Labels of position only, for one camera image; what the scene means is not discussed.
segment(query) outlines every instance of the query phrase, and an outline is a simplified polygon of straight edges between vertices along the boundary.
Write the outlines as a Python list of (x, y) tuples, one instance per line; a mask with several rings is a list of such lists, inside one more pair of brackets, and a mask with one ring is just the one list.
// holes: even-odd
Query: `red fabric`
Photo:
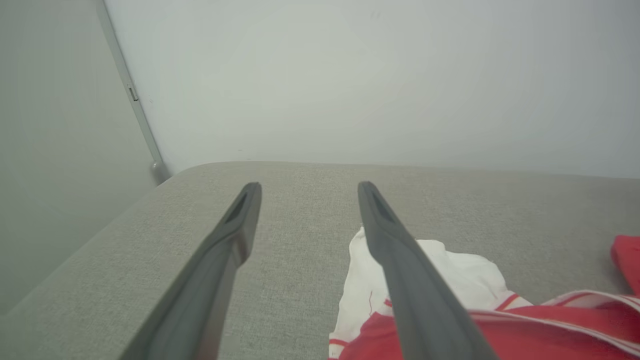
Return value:
[[(617, 236), (611, 257), (636, 296), (640, 295), (640, 237)], [(620, 303), (596, 309), (527, 306), (503, 311), (531, 318), (558, 320), (640, 343), (640, 316)], [(533, 322), (479, 322), (485, 338), (502, 360), (635, 359), (592, 336)], [(340, 360), (402, 360), (394, 319), (374, 313), (348, 343)]]

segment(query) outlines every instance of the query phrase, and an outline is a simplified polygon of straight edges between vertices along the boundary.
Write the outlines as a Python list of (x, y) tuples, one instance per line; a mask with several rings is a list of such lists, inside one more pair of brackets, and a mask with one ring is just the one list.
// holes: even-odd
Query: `white cloth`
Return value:
[[(494, 310), (531, 305), (507, 289), (498, 267), (478, 255), (457, 254), (445, 250), (436, 240), (417, 240), (420, 248), (467, 309)], [(380, 266), (369, 253), (364, 228), (349, 244), (351, 263), (344, 282), (335, 330), (329, 335), (329, 358), (337, 359), (341, 343), (353, 341), (362, 324), (374, 313), (392, 315), (387, 282)]]

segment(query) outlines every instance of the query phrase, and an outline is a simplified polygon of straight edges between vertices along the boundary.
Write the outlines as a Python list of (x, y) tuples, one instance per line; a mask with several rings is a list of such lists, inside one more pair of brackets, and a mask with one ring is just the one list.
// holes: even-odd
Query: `gray upholstery fabric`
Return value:
[(2, 359), (116, 359), (242, 185), (260, 181), (253, 253), (236, 277), (221, 359), (326, 359), (373, 181), (417, 238), (480, 254), (533, 302), (626, 292), (609, 260), (640, 235), (640, 180), (480, 170), (215, 163), (135, 204), (1, 320)]

